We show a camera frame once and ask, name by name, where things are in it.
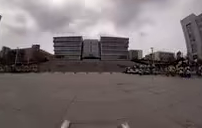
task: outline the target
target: government building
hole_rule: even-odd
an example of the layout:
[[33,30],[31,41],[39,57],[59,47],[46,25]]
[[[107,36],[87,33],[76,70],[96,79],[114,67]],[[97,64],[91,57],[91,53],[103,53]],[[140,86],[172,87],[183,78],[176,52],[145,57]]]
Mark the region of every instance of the government building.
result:
[[101,37],[100,40],[82,36],[54,37],[54,55],[63,60],[129,60],[129,38]]

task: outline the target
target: concrete pavement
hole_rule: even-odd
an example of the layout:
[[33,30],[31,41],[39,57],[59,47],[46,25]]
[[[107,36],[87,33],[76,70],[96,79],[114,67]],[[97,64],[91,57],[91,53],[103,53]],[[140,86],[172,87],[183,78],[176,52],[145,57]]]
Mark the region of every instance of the concrete pavement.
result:
[[202,79],[0,74],[0,128],[202,128]]

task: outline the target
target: overcast sky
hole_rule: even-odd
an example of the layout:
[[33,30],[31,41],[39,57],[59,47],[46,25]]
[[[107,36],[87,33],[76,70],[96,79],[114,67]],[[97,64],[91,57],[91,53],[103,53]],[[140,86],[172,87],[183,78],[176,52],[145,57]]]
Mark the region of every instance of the overcast sky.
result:
[[202,0],[0,0],[0,49],[40,44],[53,53],[53,36],[130,38],[144,53],[186,52],[180,20],[202,12]]

